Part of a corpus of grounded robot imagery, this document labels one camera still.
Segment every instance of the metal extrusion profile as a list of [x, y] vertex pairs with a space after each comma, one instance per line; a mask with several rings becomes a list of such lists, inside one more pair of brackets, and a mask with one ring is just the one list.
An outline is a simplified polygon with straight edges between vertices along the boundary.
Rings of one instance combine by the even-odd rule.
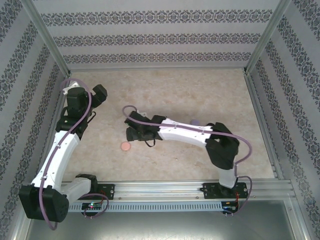
[[[248, 180], [241, 180], [250, 187]], [[203, 183], [218, 183], [217, 180], [195, 181], [118, 181], [99, 182], [115, 184], [113, 202], [203, 202], [204, 193], [199, 189]], [[296, 194], [290, 180], [275, 178], [254, 179], [250, 201], [295, 199]], [[215, 199], [232, 201], [234, 199]]]
[[287, 10], [291, 0], [280, 0], [277, 7], [274, 10], [274, 13], [271, 16], [270, 21], [268, 22], [267, 26], [265, 27], [257, 45], [255, 46], [253, 53], [251, 54], [249, 61], [246, 65], [246, 73], [251, 73], [254, 69], [258, 59], [260, 58], [265, 46], [269, 42], [272, 34], [274, 33], [277, 25], [284, 15], [285, 11]]
[[9, 233], [8, 240], [25, 240], [31, 225], [31, 219], [27, 218], [21, 203], [16, 208], [16, 219], [13, 230]]
[[229, 69], [239, 69], [238, 66], [132, 66], [132, 67], [109, 67], [109, 68], [76, 68], [71, 69], [72, 73], [83, 73], [83, 72], [115, 72], [115, 71], [158, 71], [158, 70], [229, 70]]
[[283, 201], [295, 239], [311, 240], [297, 199]]
[[68, 76], [70, 70], [67, 66], [67, 63], [64, 57], [62, 56], [61, 52], [59, 51], [58, 46], [56, 45], [53, 37], [51, 36], [45, 22], [43, 21], [37, 8], [35, 7], [33, 0], [21, 0], [21, 3], [23, 5], [23, 8], [31, 18], [33, 24], [35, 25], [37, 31], [43, 38], [44, 43], [50, 50], [50, 53], [52, 54], [54, 60], [60, 67], [60, 70], [63, 72], [63, 75]]
[[253, 106], [253, 109], [254, 109], [254, 112], [256, 115], [256, 119], [258, 121], [258, 125], [259, 125], [260, 131], [261, 131], [262, 139], [264, 141], [265, 149], [266, 149], [266, 152], [268, 154], [269, 160], [272, 165], [272, 170], [275, 170], [275, 172], [276, 172], [275, 177], [277, 177], [280, 180], [284, 180], [285, 178], [284, 178], [283, 173], [281, 171], [280, 163], [277, 158], [274, 145], [273, 145], [272, 140], [270, 138], [270, 134], [268, 132], [267, 123], [265, 121], [263, 111], [262, 111], [261, 106], [259, 104], [258, 96], [255, 91], [253, 81], [251, 79], [251, 76], [249, 74], [246, 74], [245, 71], [243, 71], [243, 75], [244, 75], [245, 83], [246, 83], [246, 86], [248, 88], [248, 92], [249, 92], [249, 95], [251, 98], [251, 102], [252, 102], [252, 106]]

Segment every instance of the aluminum frame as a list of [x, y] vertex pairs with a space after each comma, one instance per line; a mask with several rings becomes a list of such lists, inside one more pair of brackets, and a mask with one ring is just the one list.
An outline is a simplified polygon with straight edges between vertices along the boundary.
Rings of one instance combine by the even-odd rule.
[[245, 80], [245, 83], [246, 83], [246, 86], [248, 88], [248, 92], [249, 92], [249, 95], [250, 95], [250, 98], [251, 98], [251, 102], [252, 102], [252, 105], [253, 105], [255, 116], [256, 116], [256, 119], [258, 121], [258, 125], [259, 125], [259, 128], [260, 128], [261, 134], [262, 134], [262, 138], [263, 138], [263, 141], [264, 141], [266, 152], [268, 154], [271, 166], [272, 166], [272, 168], [274, 168], [274, 171], [276, 173], [275, 177], [280, 179], [280, 180], [284, 180], [285, 178], [284, 178], [283, 173], [281, 171], [280, 163], [279, 163], [279, 160], [277, 158], [274, 145], [273, 145], [272, 140], [270, 138], [270, 134], [268, 132], [267, 123], [266, 123], [266, 120], [264, 118], [264, 114], [263, 114], [262, 108], [261, 108], [261, 106], [259, 104], [258, 95], [257, 95], [257, 93], [255, 91], [252, 78], [251, 78], [250, 74], [247, 74], [244, 69], [243, 69], [242, 72], [243, 72], [244, 80]]
[[61, 54], [60, 50], [58, 49], [58, 46], [54, 41], [54, 38], [50, 34], [44, 20], [42, 19], [37, 8], [35, 7], [33, 0], [21, 0], [21, 4], [23, 5], [25, 11], [28, 13], [29, 17], [31, 18], [39, 34], [43, 38], [44, 43], [50, 50], [50, 53], [52, 54], [54, 60], [58, 64], [60, 70], [63, 72], [63, 75], [68, 76], [70, 73], [70, 69], [68, 68], [67, 63], [63, 55]]
[[[234, 199], [204, 199], [199, 190], [203, 183], [217, 183], [216, 180], [197, 181], [103, 181], [100, 184], [115, 184], [113, 203], [157, 203], [184, 202], [203, 203]], [[249, 201], [283, 201], [296, 240], [310, 240], [304, 218], [302, 216], [293, 185], [290, 180], [275, 178], [254, 179]], [[30, 224], [23, 208], [20, 208], [11, 240], [25, 240]]]
[[278, 5], [276, 6], [270, 21], [268, 22], [267, 26], [265, 27], [257, 45], [255, 46], [249, 61], [245, 67], [246, 73], [250, 73], [258, 59], [260, 58], [263, 50], [265, 49], [265, 46], [267, 45], [269, 39], [271, 38], [272, 34], [274, 33], [275, 29], [277, 28], [278, 23], [280, 22], [280, 19], [284, 15], [285, 11], [287, 10], [289, 4], [291, 3], [291, 0], [280, 0]]

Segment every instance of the enclosure wall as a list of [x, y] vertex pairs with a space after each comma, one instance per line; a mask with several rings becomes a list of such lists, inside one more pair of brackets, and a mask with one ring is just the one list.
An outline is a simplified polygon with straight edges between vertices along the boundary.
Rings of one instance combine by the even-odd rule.
[[320, 0], [293, 0], [251, 77], [309, 231], [320, 238]]
[[0, 240], [15, 223], [22, 184], [35, 177], [64, 79], [18, 0], [0, 2]]
[[279, 0], [36, 0], [72, 70], [244, 67]]

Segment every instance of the beige mat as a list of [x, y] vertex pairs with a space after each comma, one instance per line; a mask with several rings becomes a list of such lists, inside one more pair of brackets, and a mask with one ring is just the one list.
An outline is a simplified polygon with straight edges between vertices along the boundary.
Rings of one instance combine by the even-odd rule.
[[[122, 107], [135, 105], [141, 112], [190, 123], [224, 123], [233, 134], [248, 139], [252, 156], [238, 167], [239, 175], [273, 178], [273, 171], [250, 100], [241, 69], [222, 70], [136, 70], [77, 72], [73, 78], [83, 80], [92, 89], [102, 84], [107, 100], [95, 111], [74, 150], [64, 181], [79, 173], [94, 174], [99, 181], [204, 180], [218, 179], [217, 168], [207, 151], [178, 141], [157, 141], [155, 147], [144, 142], [126, 141]], [[248, 148], [240, 143], [240, 159]]]

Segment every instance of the wire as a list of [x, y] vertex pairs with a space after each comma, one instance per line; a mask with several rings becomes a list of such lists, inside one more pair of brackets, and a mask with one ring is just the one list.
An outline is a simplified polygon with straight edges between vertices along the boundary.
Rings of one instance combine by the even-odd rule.
[[[85, 117], [88, 115], [89, 111], [90, 111], [90, 108], [91, 108], [91, 104], [92, 104], [92, 96], [91, 96], [91, 93], [90, 93], [90, 89], [88, 88], [88, 86], [83, 82], [81, 81], [80, 79], [77, 79], [77, 78], [68, 78], [64, 81], [61, 82], [60, 84], [60, 90], [63, 89], [63, 87], [65, 87], [68, 83], [70, 83], [70, 81], [75, 81], [77, 82], [78, 84], [80, 84], [88, 93], [88, 98], [89, 98], [89, 102], [88, 102], [88, 107], [87, 109], [85, 110], [83, 116], [79, 119], [79, 121], [77, 121], [70, 129], [69, 131], [67, 131], [65, 133], [65, 135], [63, 135], [63, 137], [61, 138], [61, 140], [58, 142], [58, 144], [55, 146], [55, 148], [53, 149], [49, 159], [48, 159], [48, 162], [44, 168], [44, 171], [43, 171], [43, 175], [42, 175], [42, 178], [41, 178], [41, 183], [40, 183], [40, 188], [39, 188], [39, 205], [40, 205], [40, 209], [41, 209], [41, 213], [42, 213], [42, 216], [46, 222], [46, 224], [49, 226], [49, 228], [51, 230], [56, 230], [57, 229], [57, 226], [58, 226], [58, 223], [56, 222], [54, 224], [54, 226], [52, 226], [49, 218], [48, 218], [48, 215], [46, 213], [46, 209], [45, 209], [45, 206], [44, 206], [44, 199], [43, 199], [43, 191], [44, 191], [44, 185], [45, 185], [45, 181], [47, 179], [47, 173], [48, 173], [48, 169], [50, 167], [50, 164], [56, 154], [56, 152], [58, 151], [60, 145], [63, 143], [63, 141], [66, 139], [66, 137], [85, 119]], [[91, 193], [93, 195], [90, 195], [90, 196], [95, 196], [95, 195], [98, 195], [99, 193]]]
[[236, 197], [236, 200], [235, 200], [235, 202], [236, 202], [236, 208], [239, 206], [239, 193], [238, 192], [236, 192], [235, 193], [235, 197]]
[[96, 217], [99, 217], [101, 214], [103, 214], [109, 207], [109, 198], [106, 196], [106, 195], [103, 195], [103, 194], [100, 194], [100, 193], [89, 193], [89, 194], [85, 194], [85, 195], [82, 195], [81, 198], [84, 198], [84, 197], [91, 197], [91, 196], [100, 196], [100, 197], [103, 197], [105, 200], [106, 200], [106, 207], [103, 209], [103, 206], [101, 205], [101, 208], [102, 208], [102, 211], [98, 212], [96, 215], [94, 216], [88, 216], [86, 215], [86, 212], [87, 210], [89, 210], [90, 208], [86, 208], [83, 212], [83, 215], [84, 215], [84, 218], [86, 219], [94, 219]]
[[[102, 191], [102, 190], [100, 190], [100, 193], [102, 193], [102, 194], [105, 195], [105, 196], [107, 195], [107, 194], [106, 194], [104, 191]], [[101, 199], [100, 204], [103, 204], [103, 203], [104, 203], [104, 198]]]
[[147, 143], [147, 141], [144, 141], [144, 142], [149, 148], [152, 148], [152, 147], [154, 147], [156, 145], [156, 140], [155, 139], [153, 139], [153, 145], [150, 145], [149, 143]]
[[88, 124], [89, 124], [89, 123], [95, 118], [95, 116], [97, 115], [97, 113], [96, 113], [95, 111], [92, 111], [92, 112], [91, 112], [91, 115], [92, 115], [92, 114], [94, 114], [94, 115], [88, 120], [88, 122], [87, 122]]
[[234, 213], [233, 213], [232, 211], [229, 211], [229, 210], [226, 210], [226, 209], [223, 209], [221, 212], [222, 212], [222, 213], [223, 213], [223, 212], [226, 212], [225, 217], [227, 217], [227, 213], [228, 213], [228, 214], [231, 214], [232, 217], [234, 216]]
[[244, 200], [244, 203], [243, 203], [242, 206], [238, 209], [238, 211], [236, 211], [234, 214], [238, 214], [240, 211], [243, 210], [243, 208], [244, 208], [244, 206], [247, 204], [247, 202], [248, 202], [248, 200], [249, 200], [249, 198], [250, 198], [251, 192], [252, 192], [253, 183], [252, 183], [251, 177], [249, 177], [249, 176], [238, 176], [238, 179], [244, 179], [244, 178], [249, 179], [250, 189], [249, 189], [249, 192], [248, 192], [248, 196], [247, 196], [246, 199]]
[[243, 162], [244, 160], [246, 160], [247, 158], [249, 158], [252, 154], [252, 146], [250, 144], [250, 142], [248, 140], [246, 140], [245, 138], [241, 137], [241, 136], [238, 136], [238, 135], [234, 135], [234, 134], [230, 134], [230, 133], [226, 133], [226, 132], [218, 132], [218, 131], [203, 131], [201, 129], [198, 129], [198, 128], [192, 128], [192, 127], [189, 127], [189, 126], [184, 126], [184, 125], [174, 125], [174, 124], [167, 124], [167, 123], [152, 123], [152, 122], [144, 122], [144, 121], [139, 121], [139, 120], [136, 120], [130, 116], [128, 116], [125, 112], [125, 110], [127, 108], [133, 108], [135, 111], [137, 111], [138, 109], [133, 106], [133, 105], [126, 105], [122, 108], [122, 113], [123, 115], [135, 122], [135, 123], [138, 123], [138, 124], [142, 124], [142, 125], [148, 125], [148, 126], [157, 126], [157, 127], [170, 127], [170, 128], [180, 128], [180, 129], [187, 129], [187, 130], [191, 130], [191, 131], [194, 131], [194, 132], [198, 132], [198, 133], [203, 133], [203, 134], [213, 134], [213, 135], [220, 135], [220, 136], [226, 136], [226, 137], [231, 137], [231, 138], [235, 138], [235, 139], [239, 139], [241, 141], [243, 141], [248, 147], [249, 147], [249, 152], [248, 154], [241, 158], [240, 160], [236, 161], [234, 164], [235, 164], [235, 168], [234, 168], [234, 172], [235, 172], [235, 175], [237, 175], [237, 168], [236, 166]]

